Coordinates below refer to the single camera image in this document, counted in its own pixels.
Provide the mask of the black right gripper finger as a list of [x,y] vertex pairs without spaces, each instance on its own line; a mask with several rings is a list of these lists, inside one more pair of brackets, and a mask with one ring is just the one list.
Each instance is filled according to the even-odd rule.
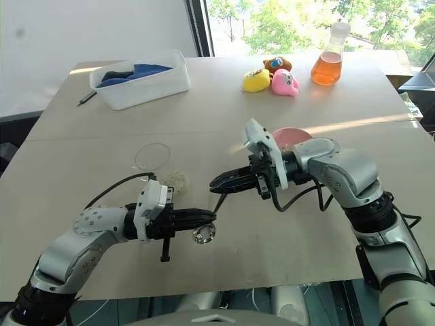
[[237,168],[226,171],[214,178],[210,186],[254,186],[254,176],[250,168]]
[[244,192],[256,187],[254,182],[245,183],[221,183],[216,185],[210,185],[210,192],[214,194],[235,194]]

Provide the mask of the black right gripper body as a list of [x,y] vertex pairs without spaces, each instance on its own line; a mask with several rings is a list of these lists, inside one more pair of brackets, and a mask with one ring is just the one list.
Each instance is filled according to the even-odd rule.
[[268,200],[276,194],[277,174],[268,147],[265,144],[259,144],[259,148],[259,154],[251,154],[248,157],[249,167],[256,178],[258,194],[263,200]]

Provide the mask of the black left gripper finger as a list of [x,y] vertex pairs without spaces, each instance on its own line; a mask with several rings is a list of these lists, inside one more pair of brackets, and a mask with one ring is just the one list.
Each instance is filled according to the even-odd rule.
[[215,219],[178,219],[174,221],[174,231],[182,232],[188,230],[195,230],[201,226],[213,223]]
[[177,209],[174,216],[179,221],[214,221],[216,213],[205,209]]

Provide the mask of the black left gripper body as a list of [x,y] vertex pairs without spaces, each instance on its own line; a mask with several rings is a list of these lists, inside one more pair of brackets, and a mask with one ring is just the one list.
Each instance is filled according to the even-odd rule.
[[171,239],[175,237],[173,204],[166,204],[163,211],[145,227],[146,235],[151,240],[163,240],[162,263],[170,261],[169,249]]

